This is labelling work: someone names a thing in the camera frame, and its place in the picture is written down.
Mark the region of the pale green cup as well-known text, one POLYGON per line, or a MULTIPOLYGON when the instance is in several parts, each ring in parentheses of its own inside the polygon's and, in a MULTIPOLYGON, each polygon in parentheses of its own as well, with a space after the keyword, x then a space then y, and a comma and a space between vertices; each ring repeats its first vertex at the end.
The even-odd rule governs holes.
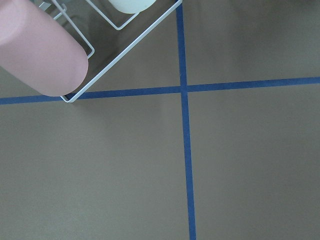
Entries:
POLYGON ((112 6, 125 14, 140 13, 150 6, 152 6, 156 0, 108 0, 112 6))

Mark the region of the pink cup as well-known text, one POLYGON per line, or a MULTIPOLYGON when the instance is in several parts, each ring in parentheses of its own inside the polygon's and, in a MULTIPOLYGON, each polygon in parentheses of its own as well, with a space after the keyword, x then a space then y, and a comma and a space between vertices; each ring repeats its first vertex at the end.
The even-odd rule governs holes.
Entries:
POLYGON ((0 65, 37 92, 59 97, 85 80, 83 47, 29 0, 0 2, 0 65))

